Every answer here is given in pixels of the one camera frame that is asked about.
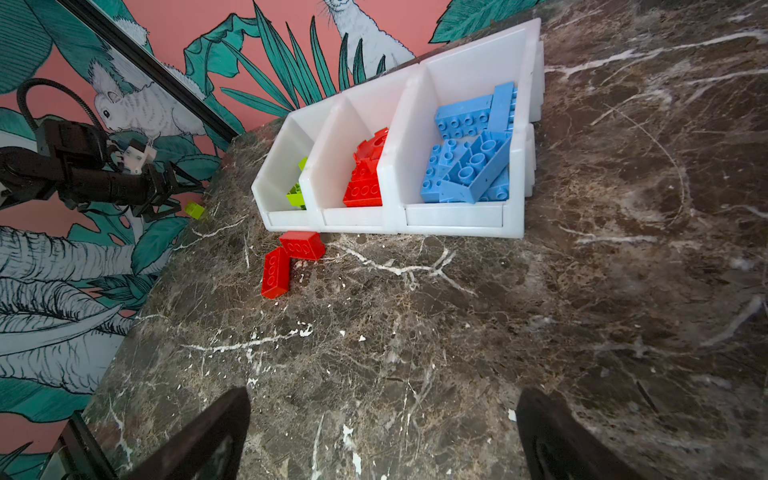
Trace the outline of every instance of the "monstera leaf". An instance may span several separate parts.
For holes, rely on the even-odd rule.
[[[429,43],[455,41],[544,0],[451,0]]]
[[[35,76],[53,41],[24,0],[0,2],[0,38],[0,94],[7,94]]]
[[[188,223],[184,217],[165,217],[149,223],[131,257],[131,270],[139,273],[157,261]]]
[[[122,210],[117,206],[102,202],[93,202],[88,209],[90,211],[86,211],[84,215],[96,223],[98,232],[89,230],[79,223],[76,223],[69,229],[69,233],[67,234],[69,240],[96,243],[108,247],[119,245],[118,242],[114,241],[114,238],[119,239],[124,245],[129,245],[134,242],[134,232],[130,227],[126,227],[120,222]]]

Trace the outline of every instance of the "green leaf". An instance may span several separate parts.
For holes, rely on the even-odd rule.
[[[37,480],[42,469],[48,463],[49,453],[34,453],[19,455],[5,470],[13,480]]]
[[[315,59],[315,69],[317,70],[317,76],[320,77],[320,84],[323,86],[323,91],[326,92],[326,97],[335,95],[336,87],[333,86],[331,74],[328,71],[328,64],[326,63],[326,56],[323,55],[323,50],[320,48],[320,41],[317,39],[317,28],[315,27],[314,15],[312,15],[312,22],[310,23],[310,42],[312,43],[312,58]]]
[[[203,181],[210,178],[219,170],[221,159],[213,155],[193,154],[182,157],[176,165],[191,175],[195,180]],[[179,177],[179,183],[186,184],[188,180]]]
[[[214,90],[214,84],[208,78],[209,72],[227,78],[237,75],[237,58],[223,43],[226,42],[229,46],[240,50],[243,47],[244,35],[259,38],[260,30],[256,20],[254,18],[240,18],[233,13],[216,28],[196,38],[184,49],[186,67],[184,74],[200,87],[207,96],[206,100],[210,98],[210,93]]]
[[[357,42],[357,49],[355,50],[355,61],[352,63],[352,80],[355,85],[366,80],[366,66],[362,62],[362,38]]]
[[[376,67],[376,74],[381,75],[386,71],[386,55],[382,55],[382,59],[379,60],[379,66]]]
[[[103,202],[93,202],[89,207],[89,210],[98,210],[103,212],[102,214],[96,214],[94,212],[86,212],[84,215],[96,223],[98,232],[89,230],[83,227],[79,223],[72,225],[69,229],[67,238],[69,240],[78,242],[96,243],[98,245],[106,245],[108,247],[114,247],[117,243],[109,236],[111,233],[118,239],[122,240],[125,245],[131,245],[134,242],[134,232],[130,227],[126,227],[120,222],[120,212],[122,209],[117,208],[113,204],[105,204]]]
[[[24,116],[10,108],[0,108],[0,131],[7,131],[10,134],[18,135],[29,140],[35,139],[35,134],[27,125]]]
[[[349,34],[345,33],[339,49],[339,91],[345,91],[349,88],[349,74],[346,73],[346,44],[349,41]]]
[[[123,80],[114,70],[112,58],[107,53],[105,43],[93,30],[68,12],[56,0],[25,1],[40,21],[40,25],[53,40],[61,56],[81,77],[90,82],[91,63],[98,61],[118,81],[124,94],[134,90],[133,86]]]
[[[264,46],[266,58],[270,61],[272,69],[277,74],[277,78],[280,80],[280,83],[283,84],[283,88],[288,93],[288,96],[293,101],[293,104],[298,107],[299,98],[296,97],[295,90],[297,88],[301,88],[301,85],[294,86],[293,84],[286,59],[282,54],[280,54],[280,47],[278,46],[277,39],[275,38],[279,37],[279,35],[272,33],[269,25],[267,24],[268,20],[264,18],[264,14],[261,12],[259,5],[256,5],[256,2],[253,3],[253,8],[256,11],[256,22],[261,32],[261,43]]]
[[[456,41],[544,0],[451,0],[429,43]]]
[[[301,51],[301,47],[296,39],[293,37],[293,32],[290,31],[288,22],[286,22],[286,28],[288,29],[288,36],[290,37],[290,44],[293,47],[293,58],[296,60],[296,66],[298,67],[296,73],[299,75],[300,80],[306,85],[307,93],[312,99],[311,102],[321,101],[323,94],[320,93],[320,88],[317,86],[317,80],[315,75],[310,70],[310,64],[306,63],[304,52]]]
[[[286,109],[292,111],[295,110],[294,106],[288,102],[288,99],[283,95],[283,92],[275,85],[251,60],[245,55],[240,53],[235,47],[230,46],[226,42],[224,43],[232,51],[232,55],[237,57],[237,60],[245,67],[246,71],[256,81],[257,84],[268,94],[275,99],[278,103],[284,106]]]
[[[160,258],[188,223],[189,219],[183,217],[165,217],[150,223],[139,238],[131,258],[134,273],[141,273]]]
[[[35,76],[53,41],[24,0],[0,2],[0,38],[0,94],[7,94]]]
[[[0,379],[0,412],[18,413],[31,422],[58,422],[82,410],[90,395],[41,385],[31,380]]]
[[[222,93],[234,98],[241,104],[248,105],[251,108],[256,108],[258,111],[268,113],[271,115],[277,115],[278,117],[284,117],[290,112],[278,104],[274,104],[271,101],[259,98],[256,95],[248,94],[244,91],[234,90],[232,88],[221,88]]]

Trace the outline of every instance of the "storage bin compartment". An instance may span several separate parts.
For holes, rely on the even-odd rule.
[[[308,157],[306,165],[311,165],[313,146],[335,103],[331,97],[291,112],[280,128],[251,186],[267,230],[313,230],[317,224],[307,210],[291,205],[286,195],[299,183],[299,162]]]
[[[417,71],[418,65],[403,68],[338,95],[327,127],[315,143],[313,162],[307,163],[300,180],[302,192],[315,200],[315,214],[327,230],[386,233],[383,204],[389,199],[384,192],[381,207],[347,207],[344,194],[356,166],[353,155],[358,145],[390,127],[406,84]]]

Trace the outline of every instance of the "brown marble surface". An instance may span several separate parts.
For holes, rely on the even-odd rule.
[[[260,296],[278,235],[247,134],[85,417],[138,465],[231,386],[242,478],[527,478],[523,386],[645,477],[765,478],[768,4],[549,2],[523,240],[324,235]],[[361,475],[356,474],[359,458]]]

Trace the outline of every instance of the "white rabbit illustration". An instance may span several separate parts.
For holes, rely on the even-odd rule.
[[[139,24],[121,19],[118,26],[139,45],[146,45],[147,31]],[[151,146],[158,137],[172,135],[205,135],[203,122],[179,101],[171,97],[160,85],[154,83],[138,67],[130,63],[120,52],[110,47],[115,71],[137,91],[123,94],[118,83],[97,61],[91,63],[91,85],[96,90],[94,106],[112,131],[140,131]],[[177,80],[200,99],[204,98],[200,88],[176,68],[164,65]]]
[[[357,43],[362,38],[362,59],[366,70],[366,78],[376,74],[382,56],[386,58],[386,67],[392,67],[405,63],[414,58],[413,53],[402,43],[394,39],[385,31],[379,30],[379,26],[370,18],[355,0],[324,0],[339,35],[349,34],[347,39],[347,61],[349,68],[355,62]]]

